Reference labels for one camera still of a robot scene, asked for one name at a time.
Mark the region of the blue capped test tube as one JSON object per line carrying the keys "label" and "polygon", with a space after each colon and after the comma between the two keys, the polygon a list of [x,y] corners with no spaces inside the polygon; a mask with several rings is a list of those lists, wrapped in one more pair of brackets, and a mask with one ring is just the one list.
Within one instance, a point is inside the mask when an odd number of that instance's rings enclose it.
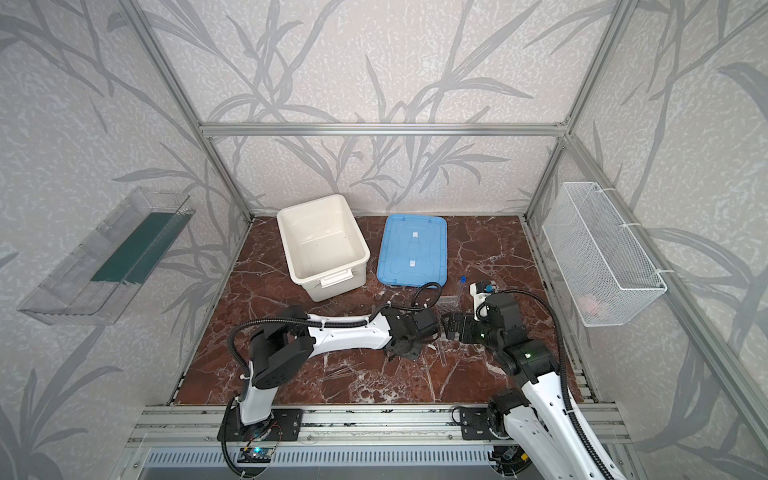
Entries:
{"label": "blue capped test tube", "polygon": [[463,310],[463,298],[467,291],[467,277],[462,275],[457,283],[455,306],[459,311]]}

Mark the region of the clear acrylic test tube rack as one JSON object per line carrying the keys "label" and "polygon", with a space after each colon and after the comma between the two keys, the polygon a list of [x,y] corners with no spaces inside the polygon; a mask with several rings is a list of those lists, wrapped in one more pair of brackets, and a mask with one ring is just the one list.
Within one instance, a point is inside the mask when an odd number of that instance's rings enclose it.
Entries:
{"label": "clear acrylic test tube rack", "polygon": [[474,316],[461,306],[459,295],[449,295],[438,300],[436,311],[441,331],[447,340],[469,344],[472,342]]}

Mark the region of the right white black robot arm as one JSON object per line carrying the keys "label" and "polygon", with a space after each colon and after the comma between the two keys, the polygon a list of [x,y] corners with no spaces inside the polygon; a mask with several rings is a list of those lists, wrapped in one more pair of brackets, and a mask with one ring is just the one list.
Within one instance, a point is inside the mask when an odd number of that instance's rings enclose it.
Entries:
{"label": "right white black robot arm", "polygon": [[[551,305],[532,292],[497,290],[489,282],[471,285],[470,294],[473,313],[442,316],[446,336],[483,346],[515,383],[489,401],[489,432],[514,441],[545,479],[623,479],[571,394],[565,341]],[[535,300],[553,320],[556,353],[529,336],[519,296]]]}

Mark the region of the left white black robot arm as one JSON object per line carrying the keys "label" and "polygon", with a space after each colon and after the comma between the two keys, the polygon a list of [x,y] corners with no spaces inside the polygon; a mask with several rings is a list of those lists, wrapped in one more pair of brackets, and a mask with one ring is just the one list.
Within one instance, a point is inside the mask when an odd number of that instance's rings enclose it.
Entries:
{"label": "left white black robot arm", "polygon": [[242,372],[243,390],[235,400],[238,426],[265,427],[279,387],[314,357],[366,349],[416,360],[438,336],[432,310],[390,303],[362,316],[327,317],[293,308],[237,325],[227,348]]}

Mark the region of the blue plastic bin lid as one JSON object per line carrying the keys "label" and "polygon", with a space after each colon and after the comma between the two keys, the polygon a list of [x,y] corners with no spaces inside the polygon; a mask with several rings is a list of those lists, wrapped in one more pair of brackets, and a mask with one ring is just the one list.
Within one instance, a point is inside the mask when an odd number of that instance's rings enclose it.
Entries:
{"label": "blue plastic bin lid", "polygon": [[390,215],[377,266],[378,280],[390,286],[420,287],[447,281],[447,222],[442,217]]}

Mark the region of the pink item in basket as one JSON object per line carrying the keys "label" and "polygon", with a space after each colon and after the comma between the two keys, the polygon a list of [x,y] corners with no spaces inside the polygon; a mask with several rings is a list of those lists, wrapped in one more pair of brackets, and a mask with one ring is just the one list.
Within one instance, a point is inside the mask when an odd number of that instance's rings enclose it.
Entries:
{"label": "pink item in basket", "polygon": [[604,314],[607,304],[593,294],[580,296],[576,303],[585,317],[598,318]]}

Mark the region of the white plastic storage bin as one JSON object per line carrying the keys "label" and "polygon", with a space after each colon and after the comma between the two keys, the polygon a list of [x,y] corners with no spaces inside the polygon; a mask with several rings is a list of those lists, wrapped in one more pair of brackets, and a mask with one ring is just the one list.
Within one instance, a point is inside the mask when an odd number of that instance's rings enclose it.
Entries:
{"label": "white plastic storage bin", "polygon": [[277,222],[289,275],[312,301],[365,285],[370,249],[344,196],[284,208]]}

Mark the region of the green circuit board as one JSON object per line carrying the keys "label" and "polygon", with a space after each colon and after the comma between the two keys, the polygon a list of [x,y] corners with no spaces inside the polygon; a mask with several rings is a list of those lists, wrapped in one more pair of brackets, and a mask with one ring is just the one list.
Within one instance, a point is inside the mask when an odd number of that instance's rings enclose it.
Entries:
{"label": "green circuit board", "polygon": [[268,464],[272,461],[274,447],[243,447],[239,450],[237,462],[240,464]]}

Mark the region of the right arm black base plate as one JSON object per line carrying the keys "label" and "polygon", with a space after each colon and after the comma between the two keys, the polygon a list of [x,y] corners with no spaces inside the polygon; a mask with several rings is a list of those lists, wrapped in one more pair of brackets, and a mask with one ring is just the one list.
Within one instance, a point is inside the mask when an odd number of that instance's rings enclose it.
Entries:
{"label": "right arm black base plate", "polygon": [[510,437],[501,431],[501,427],[494,425],[492,415],[487,408],[459,407],[456,423],[461,429],[463,440],[467,441],[494,441],[509,440]]}

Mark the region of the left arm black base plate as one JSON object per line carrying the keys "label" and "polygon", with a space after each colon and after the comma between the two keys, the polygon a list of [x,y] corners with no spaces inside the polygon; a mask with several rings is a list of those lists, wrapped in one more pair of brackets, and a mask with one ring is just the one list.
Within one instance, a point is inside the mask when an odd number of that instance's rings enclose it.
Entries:
{"label": "left arm black base plate", "polygon": [[302,409],[276,409],[270,412],[266,420],[245,425],[240,418],[240,408],[233,407],[225,412],[217,440],[293,442],[298,439],[303,413]]}

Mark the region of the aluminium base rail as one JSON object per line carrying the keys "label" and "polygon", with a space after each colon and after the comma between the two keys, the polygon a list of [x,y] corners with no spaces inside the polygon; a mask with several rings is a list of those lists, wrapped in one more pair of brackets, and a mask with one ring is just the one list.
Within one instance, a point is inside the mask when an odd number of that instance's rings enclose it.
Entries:
{"label": "aluminium base rail", "polygon": [[[225,408],[218,406],[147,407],[128,444],[212,446]],[[447,405],[306,405],[295,446],[418,445],[462,441],[459,413]]]}

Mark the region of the clear acrylic wall shelf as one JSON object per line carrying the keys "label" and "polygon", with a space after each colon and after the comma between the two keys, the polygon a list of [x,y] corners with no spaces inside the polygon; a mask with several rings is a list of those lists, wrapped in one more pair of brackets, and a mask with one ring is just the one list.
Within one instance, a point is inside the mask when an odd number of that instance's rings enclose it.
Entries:
{"label": "clear acrylic wall shelf", "polygon": [[196,213],[189,199],[135,188],[18,310],[47,325],[116,323]]}

